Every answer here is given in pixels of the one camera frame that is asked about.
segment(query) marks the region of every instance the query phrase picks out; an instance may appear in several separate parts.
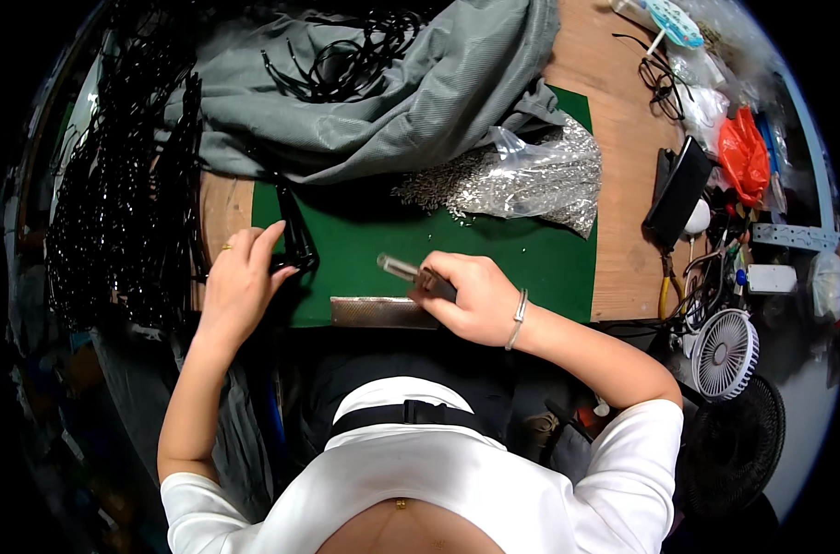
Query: wooden table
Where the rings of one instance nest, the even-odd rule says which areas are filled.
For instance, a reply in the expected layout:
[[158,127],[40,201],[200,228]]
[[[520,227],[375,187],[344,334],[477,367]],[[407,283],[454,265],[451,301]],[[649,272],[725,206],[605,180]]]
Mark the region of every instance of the wooden table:
[[[648,103],[651,92],[638,74],[644,51],[611,33],[647,42],[653,37],[616,15],[604,0],[561,0],[559,10],[562,28],[543,74],[547,83],[588,97],[602,149],[592,320],[653,319],[663,270],[641,225],[653,196],[658,149],[677,150],[682,133]],[[201,197],[204,240],[215,257],[234,232],[251,226],[253,181],[205,174]],[[703,253],[702,242],[695,244],[696,255]],[[688,243],[680,241],[672,257],[680,275],[688,263]],[[669,308],[675,303],[671,290]]]

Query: green cutting mat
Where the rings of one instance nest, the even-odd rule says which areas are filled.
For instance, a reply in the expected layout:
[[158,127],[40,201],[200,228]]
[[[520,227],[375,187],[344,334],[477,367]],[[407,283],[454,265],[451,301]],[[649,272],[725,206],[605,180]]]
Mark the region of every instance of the green cutting mat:
[[[585,96],[552,87],[558,107],[592,131]],[[291,327],[330,325],[331,296],[404,296],[408,283],[377,267],[381,252],[419,265],[432,250],[490,256],[529,291],[532,302],[575,321],[589,321],[595,275],[596,221],[589,240],[537,218],[479,215],[460,226],[445,209],[431,215],[390,196],[397,175],[355,183],[294,187],[321,263],[315,275],[288,283],[274,313]],[[276,189],[254,185],[252,225],[280,219]],[[283,250],[279,242],[277,250]]]

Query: woman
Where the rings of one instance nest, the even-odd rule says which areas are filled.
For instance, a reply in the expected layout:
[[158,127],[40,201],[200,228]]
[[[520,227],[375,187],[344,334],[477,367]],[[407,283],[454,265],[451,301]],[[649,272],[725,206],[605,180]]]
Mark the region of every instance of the woman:
[[[625,408],[593,443],[586,478],[571,484],[507,452],[489,432],[498,424],[481,406],[488,395],[472,383],[456,391],[412,377],[436,374],[428,368],[392,367],[384,377],[377,360],[373,380],[338,396],[325,416],[324,452],[251,525],[217,484],[211,449],[226,370],[296,273],[268,273],[283,228],[238,232],[208,278],[159,440],[174,554],[659,551],[672,524],[682,424],[675,381],[641,351],[526,302],[492,260],[457,253],[423,263],[456,287],[457,302],[411,291],[415,302],[458,337],[552,361]],[[405,419],[392,420],[402,405]]]

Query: white shirt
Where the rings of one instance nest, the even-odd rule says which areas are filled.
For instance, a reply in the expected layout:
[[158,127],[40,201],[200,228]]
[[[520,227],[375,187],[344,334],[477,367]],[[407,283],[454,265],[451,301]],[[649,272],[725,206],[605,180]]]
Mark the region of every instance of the white shirt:
[[[410,399],[471,411],[444,385],[397,377],[349,393],[335,421]],[[315,554],[353,516],[404,497],[466,518],[505,554],[653,554],[672,525],[681,423],[668,400],[624,410],[593,442],[587,476],[576,486],[465,427],[355,429],[331,439],[256,525],[215,482],[168,476],[161,484],[168,544],[174,554]]]

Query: silver bangle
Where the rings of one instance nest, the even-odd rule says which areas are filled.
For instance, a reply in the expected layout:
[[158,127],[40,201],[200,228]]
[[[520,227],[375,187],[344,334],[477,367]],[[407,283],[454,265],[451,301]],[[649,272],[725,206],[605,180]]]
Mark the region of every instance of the silver bangle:
[[505,349],[511,350],[512,346],[516,344],[516,338],[518,338],[518,330],[522,327],[522,322],[525,321],[525,308],[528,305],[528,290],[522,289],[522,296],[518,300],[518,308],[516,309],[516,315],[513,319],[516,320],[516,327],[512,330],[512,336],[510,340],[506,343]]

